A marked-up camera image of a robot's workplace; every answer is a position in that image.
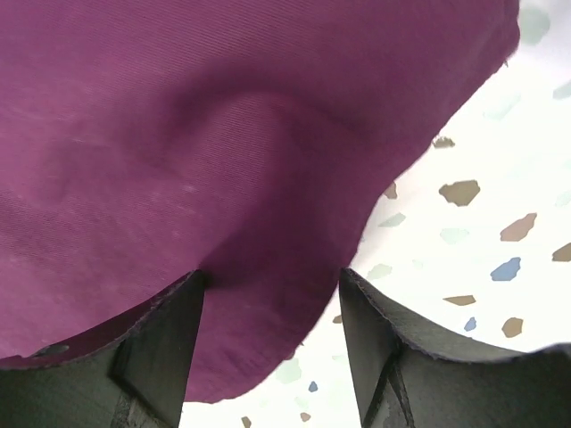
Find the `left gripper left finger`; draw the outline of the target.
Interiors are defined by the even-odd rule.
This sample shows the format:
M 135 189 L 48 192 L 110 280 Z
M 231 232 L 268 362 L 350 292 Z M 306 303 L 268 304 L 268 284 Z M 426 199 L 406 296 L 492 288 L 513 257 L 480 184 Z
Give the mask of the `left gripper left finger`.
M 1 361 L 1 425 L 176 427 L 206 276 L 182 276 L 151 299 L 28 356 Z

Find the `purple cloth mat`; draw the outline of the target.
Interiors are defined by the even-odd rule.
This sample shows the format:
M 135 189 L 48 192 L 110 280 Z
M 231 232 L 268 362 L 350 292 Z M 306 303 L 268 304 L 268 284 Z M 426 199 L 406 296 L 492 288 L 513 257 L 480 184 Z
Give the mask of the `purple cloth mat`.
M 385 189 L 515 51 L 516 1 L 4 1 L 1 353 L 201 268 L 186 396 L 263 381 Z

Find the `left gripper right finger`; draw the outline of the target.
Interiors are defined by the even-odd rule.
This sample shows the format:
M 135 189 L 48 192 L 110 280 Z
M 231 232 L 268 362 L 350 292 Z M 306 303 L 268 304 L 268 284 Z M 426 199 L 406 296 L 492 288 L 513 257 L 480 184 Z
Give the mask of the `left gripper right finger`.
M 343 330 L 363 427 L 568 427 L 570 346 L 522 353 L 454 333 L 339 278 Z

